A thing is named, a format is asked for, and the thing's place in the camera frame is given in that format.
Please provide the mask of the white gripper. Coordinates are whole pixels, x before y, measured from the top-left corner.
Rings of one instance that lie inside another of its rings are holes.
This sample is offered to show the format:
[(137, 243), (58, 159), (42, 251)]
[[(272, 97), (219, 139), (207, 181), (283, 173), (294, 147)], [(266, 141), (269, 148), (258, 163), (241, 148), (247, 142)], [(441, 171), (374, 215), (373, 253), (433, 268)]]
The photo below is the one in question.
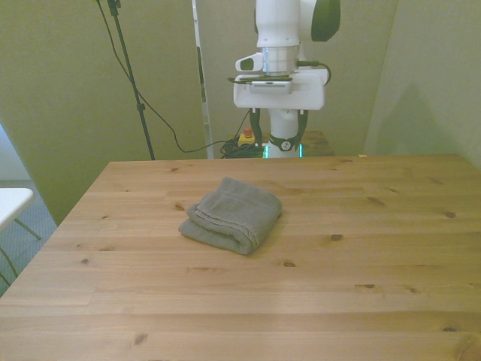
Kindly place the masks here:
[(258, 108), (298, 110), (295, 146), (299, 146), (307, 127), (308, 110), (319, 110), (325, 103), (324, 69), (301, 69), (279, 78), (241, 74), (233, 82), (235, 105), (250, 108), (250, 125), (257, 147), (262, 146), (261, 114)]

